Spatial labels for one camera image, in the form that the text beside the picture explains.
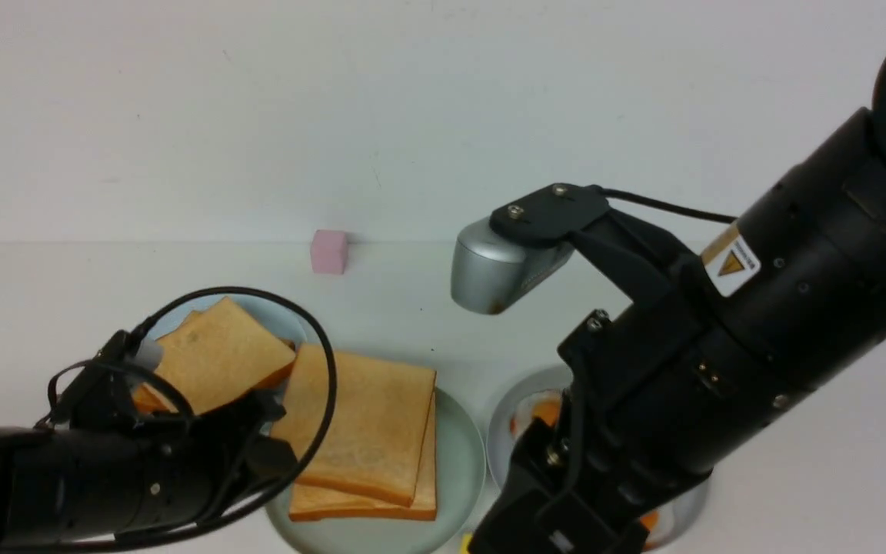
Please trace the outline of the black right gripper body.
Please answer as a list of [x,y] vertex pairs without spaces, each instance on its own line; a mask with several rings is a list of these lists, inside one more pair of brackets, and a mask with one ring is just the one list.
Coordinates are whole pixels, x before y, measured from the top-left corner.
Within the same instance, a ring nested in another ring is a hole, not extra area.
[[591,312],[558,348],[555,426],[528,425],[471,553],[638,553],[642,516],[727,455],[728,333],[710,308]]

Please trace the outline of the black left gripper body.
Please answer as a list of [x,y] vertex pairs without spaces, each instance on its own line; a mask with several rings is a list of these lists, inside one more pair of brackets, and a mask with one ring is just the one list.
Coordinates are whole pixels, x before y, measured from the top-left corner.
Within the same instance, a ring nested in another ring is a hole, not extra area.
[[35,452],[36,542],[151,543],[218,522],[298,466],[288,442],[263,432],[284,416],[273,392],[253,390],[188,423],[50,432]]

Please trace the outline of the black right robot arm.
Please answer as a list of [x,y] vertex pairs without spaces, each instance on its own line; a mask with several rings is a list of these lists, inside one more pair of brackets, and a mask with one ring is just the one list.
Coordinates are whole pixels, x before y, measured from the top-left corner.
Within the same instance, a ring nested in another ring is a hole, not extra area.
[[557,422],[517,439],[471,553],[640,553],[643,516],[886,339],[886,57],[858,109],[695,253],[597,185],[542,187],[468,225],[451,295],[505,312],[581,255],[631,304],[559,345]]

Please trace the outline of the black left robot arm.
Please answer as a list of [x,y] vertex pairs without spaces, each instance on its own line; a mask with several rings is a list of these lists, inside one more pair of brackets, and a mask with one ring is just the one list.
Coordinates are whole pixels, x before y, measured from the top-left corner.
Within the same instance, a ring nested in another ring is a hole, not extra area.
[[0,427],[0,553],[127,552],[221,529],[228,509],[300,470],[263,433],[284,416],[273,393],[250,392],[192,419]]

